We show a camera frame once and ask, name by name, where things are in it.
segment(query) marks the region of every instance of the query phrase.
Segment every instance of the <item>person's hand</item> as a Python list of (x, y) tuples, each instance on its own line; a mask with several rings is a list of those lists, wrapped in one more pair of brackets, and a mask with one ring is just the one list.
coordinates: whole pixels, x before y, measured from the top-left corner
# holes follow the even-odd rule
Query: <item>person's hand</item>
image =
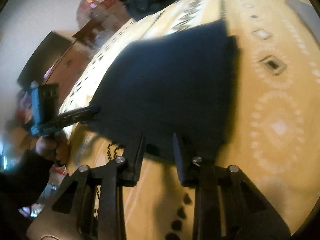
[(70, 146), (64, 133), (55, 136), (54, 139), (41, 136), (36, 142), (36, 152), (46, 160), (53, 161), (56, 158), (61, 164), (66, 164), (69, 160)]

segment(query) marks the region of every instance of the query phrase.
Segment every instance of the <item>patterned bedspread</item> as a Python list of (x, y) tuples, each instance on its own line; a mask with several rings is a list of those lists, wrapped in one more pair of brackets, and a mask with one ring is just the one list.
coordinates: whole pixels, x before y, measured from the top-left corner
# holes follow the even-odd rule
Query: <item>patterned bedspread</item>
[[(238, 37), (241, 55), (233, 132), (217, 165), (238, 165), (294, 233), (320, 196), (320, 53), (312, 33), (284, 0), (179, 0), (139, 22), (130, 20), (95, 55), (60, 110), (87, 106), (131, 41), (220, 17), (229, 35)], [(72, 144), (69, 173), (82, 164), (104, 165), (123, 152), (86, 126), (65, 131)], [(124, 189), (128, 239), (165, 239), (168, 234), (191, 239), (193, 203), (194, 192), (180, 186), (176, 168), (146, 156), (137, 187)]]

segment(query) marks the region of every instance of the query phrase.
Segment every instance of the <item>white wall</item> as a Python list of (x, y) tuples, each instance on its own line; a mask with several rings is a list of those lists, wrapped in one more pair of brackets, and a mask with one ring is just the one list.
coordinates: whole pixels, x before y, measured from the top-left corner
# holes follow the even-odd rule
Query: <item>white wall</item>
[(17, 78), (51, 30), (75, 33), (81, 0), (9, 0), (0, 14), (0, 129), (13, 116)]

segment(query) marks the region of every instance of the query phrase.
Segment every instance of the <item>metal screw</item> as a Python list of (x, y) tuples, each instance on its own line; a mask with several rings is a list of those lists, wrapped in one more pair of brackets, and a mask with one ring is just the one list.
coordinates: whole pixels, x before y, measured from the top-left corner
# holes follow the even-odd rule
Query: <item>metal screw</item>
[(229, 167), (229, 169), (230, 169), (231, 172), (238, 172), (238, 171), (239, 171), (239, 168), (238, 168), (238, 166), (236, 166), (236, 165), (231, 165), (231, 166)]
[(87, 171), (89, 169), (89, 166), (88, 165), (81, 165), (80, 167), (79, 167), (79, 171), (80, 172), (85, 172), (85, 171)]
[(125, 161), (125, 158), (123, 156), (118, 156), (116, 158), (116, 163), (124, 163), (124, 161)]
[(195, 156), (192, 158), (192, 162), (199, 164), (200, 162), (202, 162), (202, 158), (200, 156)]

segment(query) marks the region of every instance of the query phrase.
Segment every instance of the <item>dark blue cloth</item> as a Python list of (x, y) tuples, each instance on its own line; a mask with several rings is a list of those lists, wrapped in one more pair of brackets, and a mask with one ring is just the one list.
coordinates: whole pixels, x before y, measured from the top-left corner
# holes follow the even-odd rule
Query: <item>dark blue cloth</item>
[(172, 135), (180, 132), (214, 158), (224, 143), (236, 52), (223, 20), (132, 42), (93, 96), (102, 110), (89, 127), (124, 145), (143, 131), (147, 151), (170, 160)]

